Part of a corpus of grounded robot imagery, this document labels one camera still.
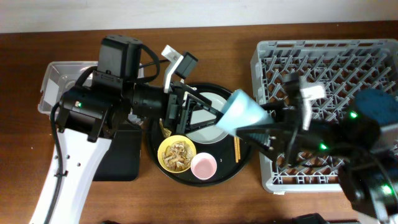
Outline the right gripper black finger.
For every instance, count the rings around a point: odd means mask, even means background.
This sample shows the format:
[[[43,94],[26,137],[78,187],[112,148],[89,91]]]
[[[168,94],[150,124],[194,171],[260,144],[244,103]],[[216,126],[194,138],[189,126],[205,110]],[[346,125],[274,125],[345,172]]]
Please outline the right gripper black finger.
[[[282,137],[282,126],[279,124],[258,124],[238,128],[236,135],[274,162],[285,152],[286,141]]]
[[[285,105],[284,101],[273,101],[266,104],[261,105],[261,108],[268,112],[275,112],[275,117],[283,116],[284,111],[288,108]]]

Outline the grey round plate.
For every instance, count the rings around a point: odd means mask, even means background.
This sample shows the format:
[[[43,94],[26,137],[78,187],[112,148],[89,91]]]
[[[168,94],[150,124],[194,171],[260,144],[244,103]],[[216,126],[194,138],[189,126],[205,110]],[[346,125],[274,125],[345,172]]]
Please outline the grey round plate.
[[[211,100],[211,106],[216,110],[221,110],[223,105],[226,103],[226,99],[221,95],[211,92],[202,92],[201,95]],[[191,123],[197,124],[211,119],[215,119],[216,116],[205,110],[196,110],[192,114]],[[216,126],[209,126],[192,133],[186,134],[186,136],[200,144],[214,144],[224,139],[228,134]]]

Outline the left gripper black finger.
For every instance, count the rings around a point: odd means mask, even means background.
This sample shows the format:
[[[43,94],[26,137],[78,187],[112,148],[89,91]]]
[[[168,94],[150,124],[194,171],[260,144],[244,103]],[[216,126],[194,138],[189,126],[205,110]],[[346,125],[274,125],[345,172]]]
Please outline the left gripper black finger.
[[[226,99],[220,94],[212,92],[193,93],[186,92],[184,96],[183,112],[186,116],[191,116],[195,110],[206,111],[215,117],[222,117],[224,113],[221,111],[226,103]]]
[[[214,126],[216,123],[217,123],[216,119],[202,121],[202,122],[195,123],[195,124],[191,124],[190,122],[188,122],[185,126],[184,132],[191,133],[191,132],[197,131],[199,129],[207,128],[209,126]]]

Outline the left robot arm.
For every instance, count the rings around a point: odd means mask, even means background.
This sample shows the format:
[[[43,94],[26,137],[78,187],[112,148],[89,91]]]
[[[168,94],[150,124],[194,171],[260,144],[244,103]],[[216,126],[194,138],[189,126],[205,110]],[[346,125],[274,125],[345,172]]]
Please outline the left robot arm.
[[[101,42],[98,63],[87,68],[50,112],[53,158],[32,215],[32,223],[78,223],[96,170],[116,142],[119,128],[130,114],[161,119],[176,134],[187,134],[215,125],[222,112],[184,82],[197,58],[164,49],[169,61],[161,87],[154,76],[140,77],[141,54],[156,67],[158,56],[142,41],[107,35]]]

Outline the yellow bowl with food scraps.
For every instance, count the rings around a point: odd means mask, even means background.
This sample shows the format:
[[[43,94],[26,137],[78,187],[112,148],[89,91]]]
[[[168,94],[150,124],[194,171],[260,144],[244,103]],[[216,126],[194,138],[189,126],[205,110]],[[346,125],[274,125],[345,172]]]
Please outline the yellow bowl with food scraps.
[[[163,169],[178,174],[189,170],[196,154],[196,147],[189,138],[174,135],[161,142],[157,150],[157,160]]]

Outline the pink cup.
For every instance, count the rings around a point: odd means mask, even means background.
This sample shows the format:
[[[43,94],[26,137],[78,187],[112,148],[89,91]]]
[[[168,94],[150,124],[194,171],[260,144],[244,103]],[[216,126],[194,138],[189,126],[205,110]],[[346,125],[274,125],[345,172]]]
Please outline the pink cup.
[[[208,180],[216,173],[217,161],[211,154],[201,152],[193,157],[190,169],[197,179]]]

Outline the light blue cup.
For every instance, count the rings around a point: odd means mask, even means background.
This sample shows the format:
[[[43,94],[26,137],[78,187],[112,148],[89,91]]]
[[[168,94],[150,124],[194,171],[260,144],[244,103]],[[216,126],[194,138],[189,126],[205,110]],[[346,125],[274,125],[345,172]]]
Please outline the light blue cup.
[[[227,99],[221,113],[215,126],[232,136],[239,128],[273,123],[268,112],[241,89]]]

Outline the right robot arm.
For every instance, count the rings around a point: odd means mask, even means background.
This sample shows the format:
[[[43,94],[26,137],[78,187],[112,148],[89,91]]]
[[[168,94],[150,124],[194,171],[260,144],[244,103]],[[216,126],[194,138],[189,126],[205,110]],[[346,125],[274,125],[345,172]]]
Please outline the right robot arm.
[[[275,112],[268,124],[238,128],[236,134],[270,159],[284,155],[283,166],[310,167],[308,159],[344,160],[338,179],[353,210],[379,223],[397,221],[397,101],[382,90],[360,91],[337,122],[313,119],[312,101],[324,98],[325,86],[296,73],[284,80],[287,101],[266,103]]]

